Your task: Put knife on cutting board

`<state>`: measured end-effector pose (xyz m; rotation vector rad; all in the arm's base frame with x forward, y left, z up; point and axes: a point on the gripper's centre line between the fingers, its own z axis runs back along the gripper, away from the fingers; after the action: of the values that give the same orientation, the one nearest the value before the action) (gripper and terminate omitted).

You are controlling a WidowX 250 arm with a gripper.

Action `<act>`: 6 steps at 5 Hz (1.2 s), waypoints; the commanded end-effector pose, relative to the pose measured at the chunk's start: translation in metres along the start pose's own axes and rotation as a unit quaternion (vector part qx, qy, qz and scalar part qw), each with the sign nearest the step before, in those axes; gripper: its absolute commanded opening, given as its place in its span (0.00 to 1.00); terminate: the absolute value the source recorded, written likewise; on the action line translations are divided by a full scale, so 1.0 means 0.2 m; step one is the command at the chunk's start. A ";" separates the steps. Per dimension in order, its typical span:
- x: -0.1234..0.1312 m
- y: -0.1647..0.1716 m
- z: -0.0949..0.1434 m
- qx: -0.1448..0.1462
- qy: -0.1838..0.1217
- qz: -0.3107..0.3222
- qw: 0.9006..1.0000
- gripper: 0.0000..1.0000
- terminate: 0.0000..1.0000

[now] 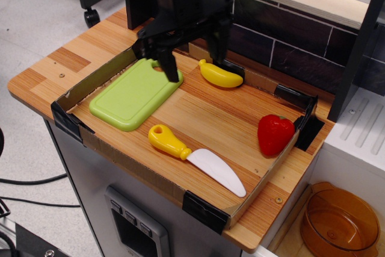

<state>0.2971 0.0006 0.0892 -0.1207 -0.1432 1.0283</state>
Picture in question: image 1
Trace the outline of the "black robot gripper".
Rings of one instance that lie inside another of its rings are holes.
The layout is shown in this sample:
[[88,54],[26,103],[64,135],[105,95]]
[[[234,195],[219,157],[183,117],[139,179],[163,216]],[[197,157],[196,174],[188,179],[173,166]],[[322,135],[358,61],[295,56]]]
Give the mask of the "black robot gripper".
[[137,58],[158,58],[170,82],[179,82],[172,50],[198,38],[212,60],[223,64],[233,21],[233,0],[157,0],[158,14],[138,32]]

